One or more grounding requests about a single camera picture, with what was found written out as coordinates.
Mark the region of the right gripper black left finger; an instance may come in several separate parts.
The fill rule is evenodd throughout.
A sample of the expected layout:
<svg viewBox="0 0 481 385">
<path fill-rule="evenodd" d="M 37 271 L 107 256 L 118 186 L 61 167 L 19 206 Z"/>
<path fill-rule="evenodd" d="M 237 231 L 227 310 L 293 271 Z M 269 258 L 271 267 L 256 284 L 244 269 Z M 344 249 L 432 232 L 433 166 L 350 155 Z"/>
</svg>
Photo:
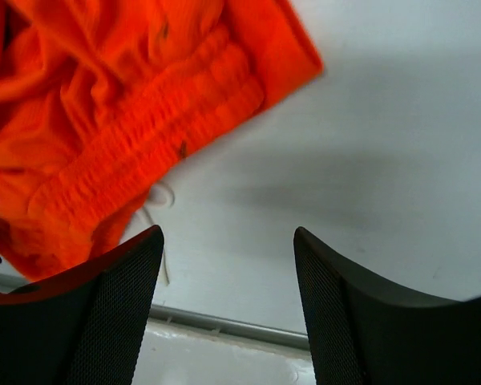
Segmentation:
<svg viewBox="0 0 481 385">
<path fill-rule="evenodd" d="M 0 293 L 0 384 L 129 384 L 160 270 L 149 229 L 53 277 Z"/>
</svg>

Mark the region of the orange shorts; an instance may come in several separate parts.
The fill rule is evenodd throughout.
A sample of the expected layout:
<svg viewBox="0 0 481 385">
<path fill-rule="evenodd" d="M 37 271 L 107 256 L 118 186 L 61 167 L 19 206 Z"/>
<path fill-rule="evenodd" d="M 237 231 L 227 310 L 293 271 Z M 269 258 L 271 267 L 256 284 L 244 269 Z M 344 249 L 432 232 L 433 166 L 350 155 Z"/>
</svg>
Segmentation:
<svg viewBox="0 0 481 385">
<path fill-rule="evenodd" d="M 0 1 L 0 254 L 38 281 L 106 253 L 173 166 L 322 70 L 287 1 Z"/>
</svg>

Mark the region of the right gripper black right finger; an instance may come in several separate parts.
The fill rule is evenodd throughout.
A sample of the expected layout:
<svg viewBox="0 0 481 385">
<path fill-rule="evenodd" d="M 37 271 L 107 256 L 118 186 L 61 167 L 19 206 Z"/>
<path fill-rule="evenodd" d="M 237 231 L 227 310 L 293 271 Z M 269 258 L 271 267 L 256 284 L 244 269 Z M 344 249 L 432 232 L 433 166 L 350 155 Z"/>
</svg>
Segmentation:
<svg viewBox="0 0 481 385">
<path fill-rule="evenodd" d="M 317 383 L 481 384 L 481 296 L 399 285 L 302 227 L 293 249 Z"/>
</svg>

